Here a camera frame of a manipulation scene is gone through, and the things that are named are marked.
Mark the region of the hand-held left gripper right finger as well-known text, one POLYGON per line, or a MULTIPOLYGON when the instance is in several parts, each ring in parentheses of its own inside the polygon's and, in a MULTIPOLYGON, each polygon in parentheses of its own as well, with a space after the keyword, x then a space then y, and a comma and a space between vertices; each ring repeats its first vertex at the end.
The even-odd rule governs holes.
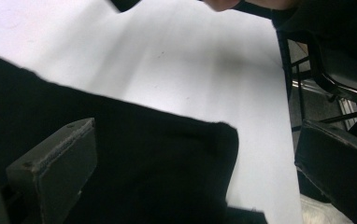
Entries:
POLYGON ((357 136, 304 120, 295 165, 335 208, 357 224, 357 136))

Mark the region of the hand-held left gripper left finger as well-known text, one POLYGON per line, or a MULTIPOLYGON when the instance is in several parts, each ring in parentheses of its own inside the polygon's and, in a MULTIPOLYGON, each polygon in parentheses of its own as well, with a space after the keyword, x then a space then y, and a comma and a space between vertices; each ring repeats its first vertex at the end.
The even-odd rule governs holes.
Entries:
POLYGON ((23 224, 63 224, 97 165, 95 121, 66 124, 7 168, 24 199, 23 224))

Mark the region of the black tank top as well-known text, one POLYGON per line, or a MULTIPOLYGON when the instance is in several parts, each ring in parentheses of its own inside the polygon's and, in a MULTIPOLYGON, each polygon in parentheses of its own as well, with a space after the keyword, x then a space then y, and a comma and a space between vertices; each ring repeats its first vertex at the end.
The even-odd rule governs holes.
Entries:
POLYGON ((0 59, 0 224, 23 224, 23 196, 8 166, 81 119, 95 121, 97 165, 63 224, 266 224, 230 206, 238 135, 222 123, 179 117, 78 91, 0 59))

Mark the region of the light beige trousers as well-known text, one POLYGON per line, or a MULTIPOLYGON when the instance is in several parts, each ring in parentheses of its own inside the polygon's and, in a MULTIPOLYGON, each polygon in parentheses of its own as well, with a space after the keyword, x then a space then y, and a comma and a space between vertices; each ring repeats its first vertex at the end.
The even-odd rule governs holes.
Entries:
POLYGON ((300 195, 304 224, 352 224, 352 222, 330 203, 321 203, 300 195))

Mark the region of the black chair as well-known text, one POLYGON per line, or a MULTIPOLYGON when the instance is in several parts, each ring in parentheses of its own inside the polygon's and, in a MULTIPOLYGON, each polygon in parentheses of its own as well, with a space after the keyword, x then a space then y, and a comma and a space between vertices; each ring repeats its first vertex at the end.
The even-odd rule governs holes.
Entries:
POLYGON ((357 60, 337 44, 314 36, 307 47, 314 81, 334 97, 357 104, 357 60))

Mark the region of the black metal table frame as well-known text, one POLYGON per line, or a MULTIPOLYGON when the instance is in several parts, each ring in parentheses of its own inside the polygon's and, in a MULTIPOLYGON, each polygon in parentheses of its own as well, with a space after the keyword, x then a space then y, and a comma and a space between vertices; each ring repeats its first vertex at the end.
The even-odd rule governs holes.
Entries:
POLYGON ((302 90, 302 79, 300 75, 299 65, 301 63, 308 61, 308 56, 292 62, 290 49, 289 49, 289 38, 286 36, 285 33, 277 32, 278 38, 278 46, 280 51, 280 56, 282 60, 282 68, 285 75, 285 84, 286 84, 286 92, 287 98, 291 99, 291 94, 293 90, 293 79, 296 77, 297 81, 297 92, 298 92, 298 103, 300 109, 300 119, 303 119, 306 116, 305 105, 304 105, 304 96, 302 90))

